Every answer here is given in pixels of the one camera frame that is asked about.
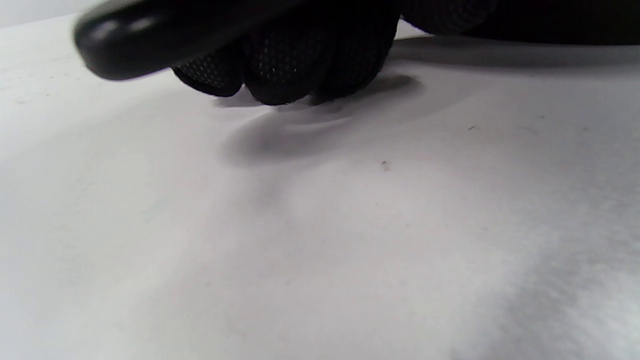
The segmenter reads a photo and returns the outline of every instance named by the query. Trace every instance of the white fabric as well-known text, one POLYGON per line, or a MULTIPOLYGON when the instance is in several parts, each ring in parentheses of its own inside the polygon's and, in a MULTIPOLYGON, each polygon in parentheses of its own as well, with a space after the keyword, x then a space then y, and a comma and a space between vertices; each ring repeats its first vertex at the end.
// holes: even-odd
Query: white fabric
POLYGON ((0 31, 3 360, 640 358, 638 48, 404 41, 270 109, 71 21, 0 31))

